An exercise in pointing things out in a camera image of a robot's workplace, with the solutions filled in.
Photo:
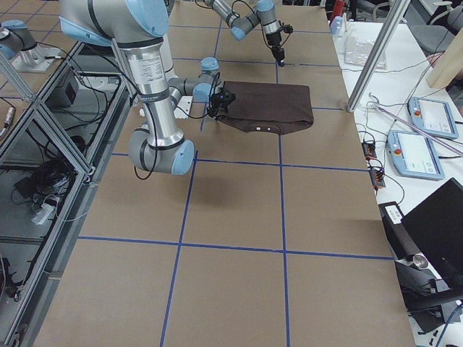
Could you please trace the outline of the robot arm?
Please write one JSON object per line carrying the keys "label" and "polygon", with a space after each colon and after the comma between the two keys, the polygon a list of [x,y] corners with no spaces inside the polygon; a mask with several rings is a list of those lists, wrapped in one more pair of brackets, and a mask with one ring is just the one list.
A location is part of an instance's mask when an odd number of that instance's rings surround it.
{"label": "robot arm", "polygon": [[184,95],[207,101],[221,81],[213,57],[202,60],[197,79],[166,77],[161,52],[168,18],[163,1],[61,1],[59,15],[65,35],[97,46],[115,43],[127,57],[146,119],[129,141],[134,166],[183,175],[192,165],[195,147],[177,126],[174,109]]}
{"label": "robot arm", "polygon": [[242,1],[250,9],[246,15],[241,15],[234,9],[237,1],[233,1],[232,5],[228,5],[226,1],[203,1],[203,3],[226,22],[232,35],[238,41],[243,40],[257,26],[261,26],[265,45],[271,50],[276,63],[279,67],[285,65],[283,46],[288,38],[283,40],[281,34],[291,35],[294,29],[290,24],[284,24],[278,20],[273,1],[257,1],[254,7]]}

